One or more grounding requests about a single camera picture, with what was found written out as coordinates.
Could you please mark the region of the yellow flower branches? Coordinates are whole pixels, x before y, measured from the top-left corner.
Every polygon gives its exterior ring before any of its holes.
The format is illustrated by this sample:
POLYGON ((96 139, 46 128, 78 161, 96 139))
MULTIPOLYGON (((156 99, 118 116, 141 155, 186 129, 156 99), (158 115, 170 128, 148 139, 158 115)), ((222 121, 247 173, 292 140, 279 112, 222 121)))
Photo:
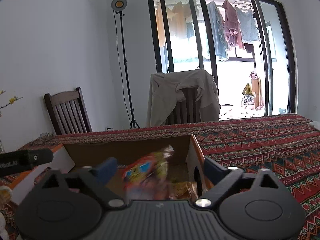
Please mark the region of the yellow flower branches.
POLYGON ((23 99, 22 96, 12 96, 6 103, 1 103, 0 116, 2 116, 2 110, 13 105, 16 101, 23 99))

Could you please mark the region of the chair with beige jacket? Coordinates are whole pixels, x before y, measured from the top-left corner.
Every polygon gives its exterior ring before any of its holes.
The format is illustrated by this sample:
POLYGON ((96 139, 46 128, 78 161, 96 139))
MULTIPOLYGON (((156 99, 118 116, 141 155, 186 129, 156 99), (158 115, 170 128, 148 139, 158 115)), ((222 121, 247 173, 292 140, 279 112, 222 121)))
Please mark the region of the chair with beige jacket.
POLYGON ((184 89, 195 88, 195 100, 200 103, 200 121, 218 121, 221 106, 214 77, 204 69, 155 73, 151 75, 146 126, 165 124, 178 102, 187 96, 184 89))

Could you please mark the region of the hanging blue garment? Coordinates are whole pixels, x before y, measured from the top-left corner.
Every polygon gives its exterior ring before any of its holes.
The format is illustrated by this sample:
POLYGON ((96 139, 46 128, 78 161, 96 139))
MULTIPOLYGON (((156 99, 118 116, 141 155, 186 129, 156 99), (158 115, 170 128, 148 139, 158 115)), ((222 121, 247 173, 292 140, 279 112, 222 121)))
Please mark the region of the hanging blue garment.
POLYGON ((229 45, 225 36, 221 12, 214 1, 207 4, 207 9, 214 40, 215 56, 219 61, 227 61, 229 45))

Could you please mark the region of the hanging pink shirt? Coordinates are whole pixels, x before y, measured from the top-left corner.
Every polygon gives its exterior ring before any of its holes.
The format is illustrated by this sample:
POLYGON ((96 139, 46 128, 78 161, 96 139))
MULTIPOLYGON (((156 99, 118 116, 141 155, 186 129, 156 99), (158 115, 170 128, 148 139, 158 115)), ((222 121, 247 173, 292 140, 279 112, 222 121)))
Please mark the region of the hanging pink shirt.
POLYGON ((234 7, 229 3, 228 0, 225 0, 223 5, 225 10, 225 19, 224 19, 224 30, 226 40, 230 47, 238 46, 240 49, 244 49, 244 44, 242 43, 242 34, 240 30, 240 23, 238 15, 234 7))

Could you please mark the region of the patterned red tablecloth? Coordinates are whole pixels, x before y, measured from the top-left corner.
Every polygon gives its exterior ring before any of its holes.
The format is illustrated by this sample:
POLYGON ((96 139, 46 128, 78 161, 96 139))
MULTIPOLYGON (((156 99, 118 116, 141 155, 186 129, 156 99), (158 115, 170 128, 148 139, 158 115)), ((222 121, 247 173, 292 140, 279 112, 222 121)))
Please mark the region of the patterned red tablecloth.
POLYGON ((306 213, 300 239, 319 239, 319 131, 297 114, 179 124, 110 132, 37 138, 26 149, 49 148, 81 152, 89 146, 116 146, 147 140, 152 145, 178 138, 185 149, 194 136, 205 157, 247 173, 268 168, 293 194, 306 213))

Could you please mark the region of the studio light on stand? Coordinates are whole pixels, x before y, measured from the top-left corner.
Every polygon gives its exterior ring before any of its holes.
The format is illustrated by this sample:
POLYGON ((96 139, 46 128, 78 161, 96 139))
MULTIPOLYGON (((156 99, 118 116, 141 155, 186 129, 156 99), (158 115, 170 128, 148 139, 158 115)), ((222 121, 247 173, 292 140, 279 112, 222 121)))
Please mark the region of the studio light on stand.
POLYGON ((130 82, 129 82, 129 74, 127 70, 127 58, 126 58, 126 50, 125 50, 125 39, 124 39, 124 28, 123 28, 123 17, 124 9, 127 7, 127 0, 113 0, 111 2, 111 8, 113 10, 113 16, 114 16, 114 25, 116 29, 116 49, 117 49, 117 55, 118 55, 118 63, 120 67, 120 75, 121 75, 121 84, 123 88, 123 97, 124 97, 124 105, 126 108, 126 112, 130 121, 130 128, 140 128, 137 120, 135 119, 135 113, 134 108, 132 104, 132 97, 131 97, 131 89, 130 89, 130 82), (127 87, 127 99, 129 100, 129 108, 127 106, 126 96, 124 92, 124 79, 123 79, 123 72, 121 68, 120 63, 120 53, 119 53, 119 43, 118 43, 118 26, 117 26, 117 20, 116 15, 119 16, 119 24, 120 24, 120 37, 121 37, 121 47, 122 47, 122 55, 123 55, 123 66, 124 66, 124 73, 125 73, 125 80, 126 80, 126 87, 127 87))

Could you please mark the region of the purple tissue pack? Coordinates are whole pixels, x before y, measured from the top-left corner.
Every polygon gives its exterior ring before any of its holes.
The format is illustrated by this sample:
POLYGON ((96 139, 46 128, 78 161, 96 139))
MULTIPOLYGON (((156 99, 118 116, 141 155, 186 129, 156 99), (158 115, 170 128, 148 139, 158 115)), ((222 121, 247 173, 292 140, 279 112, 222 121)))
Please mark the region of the purple tissue pack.
POLYGON ((313 127, 314 129, 320 131, 320 122, 319 122, 319 121, 309 122, 308 125, 309 125, 310 127, 313 127))

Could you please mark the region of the black framed sliding door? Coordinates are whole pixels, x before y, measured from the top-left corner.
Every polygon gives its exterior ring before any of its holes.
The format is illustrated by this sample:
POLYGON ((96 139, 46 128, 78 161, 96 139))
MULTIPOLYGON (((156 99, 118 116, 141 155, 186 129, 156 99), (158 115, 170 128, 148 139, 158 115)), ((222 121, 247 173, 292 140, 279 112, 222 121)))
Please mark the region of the black framed sliding door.
POLYGON ((296 71, 284 7, 274 0, 148 0, 156 69, 204 69, 220 119, 293 113, 296 71))

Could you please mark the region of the dark wooden chair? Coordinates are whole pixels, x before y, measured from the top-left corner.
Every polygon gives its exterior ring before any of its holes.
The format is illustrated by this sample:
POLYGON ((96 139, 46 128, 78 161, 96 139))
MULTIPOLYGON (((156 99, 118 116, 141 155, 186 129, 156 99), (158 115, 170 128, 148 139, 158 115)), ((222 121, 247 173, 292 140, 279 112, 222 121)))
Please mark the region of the dark wooden chair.
POLYGON ((44 95, 44 102, 56 135, 92 132, 82 90, 44 95))

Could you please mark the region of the orange cardboard box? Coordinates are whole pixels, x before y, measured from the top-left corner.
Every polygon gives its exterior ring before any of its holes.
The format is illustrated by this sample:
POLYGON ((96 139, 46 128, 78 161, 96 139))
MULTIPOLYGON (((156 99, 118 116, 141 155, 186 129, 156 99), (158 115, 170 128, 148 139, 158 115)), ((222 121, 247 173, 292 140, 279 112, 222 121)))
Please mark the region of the orange cardboard box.
POLYGON ((23 172, 15 179, 12 189, 12 202, 20 204, 34 187, 35 179, 48 167, 63 173, 77 170, 83 166, 95 167, 109 157, 118 162, 115 178, 107 187, 120 196, 124 196, 121 173, 124 166, 134 163, 142 156, 171 145, 175 153, 169 159, 168 178, 171 181, 196 181, 198 193, 203 194, 212 188, 212 183, 203 174, 204 155, 194 135, 146 140, 122 140, 86 144, 83 142, 59 144, 51 148, 54 153, 52 162, 40 165, 32 171, 23 172))

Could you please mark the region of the red cartoon snack bag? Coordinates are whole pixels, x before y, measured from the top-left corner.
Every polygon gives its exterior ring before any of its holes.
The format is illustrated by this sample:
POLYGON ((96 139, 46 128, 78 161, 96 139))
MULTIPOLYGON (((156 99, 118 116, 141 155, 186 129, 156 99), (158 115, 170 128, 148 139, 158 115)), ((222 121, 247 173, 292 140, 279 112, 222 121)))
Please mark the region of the red cartoon snack bag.
POLYGON ((168 199, 168 159, 174 152, 174 148, 168 145, 141 157, 125 168, 122 180, 127 200, 168 199))

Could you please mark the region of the hanging grey blue shirt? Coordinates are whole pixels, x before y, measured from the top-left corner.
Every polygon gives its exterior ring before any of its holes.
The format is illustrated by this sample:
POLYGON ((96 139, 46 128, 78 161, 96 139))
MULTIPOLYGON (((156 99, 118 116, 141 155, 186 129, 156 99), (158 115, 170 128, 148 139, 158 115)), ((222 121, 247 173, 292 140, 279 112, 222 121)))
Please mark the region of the hanging grey blue shirt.
POLYGON ((251 10, 244 12, 239 8, 235 8, 235 10, 240 21, 242 42, 253 44, 256 41, 260 41, 253 12, 251 10))

